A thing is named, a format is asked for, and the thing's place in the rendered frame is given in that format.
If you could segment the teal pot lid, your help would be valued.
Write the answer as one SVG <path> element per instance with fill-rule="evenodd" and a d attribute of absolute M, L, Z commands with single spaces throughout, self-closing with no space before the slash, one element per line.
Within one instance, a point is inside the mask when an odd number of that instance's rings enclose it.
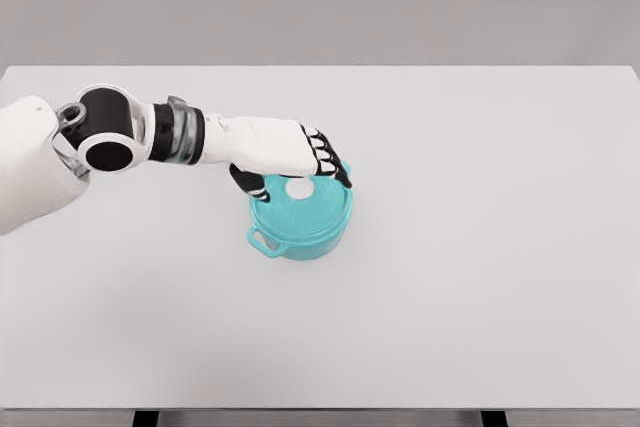
<path fill-rule="evenodd" d="M 292 197 L 288 187 L 313 186 L 305 198 Z M 304 179 L 278 175 L 265 177 L 270 201 L 249 200 L 250 216 L 261 233 L 285 242 L 310 243 L 323 240 L 334 229 L 342 229 L 352 206 L 352 191 L 330 177 Z"/>

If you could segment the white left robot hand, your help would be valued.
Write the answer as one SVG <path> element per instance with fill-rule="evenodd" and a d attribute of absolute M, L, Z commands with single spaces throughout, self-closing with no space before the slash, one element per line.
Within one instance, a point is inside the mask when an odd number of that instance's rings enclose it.
<path fill-rule="evenodd" d="M 235 117 L 221 123 L 229 148 L 229 171 L 250 197 L 268 203 L 270 194 L 264 177 L 321 176 L 332 178 L 347 189 L 349 174 L 321 131 L 294 120 Z"/>

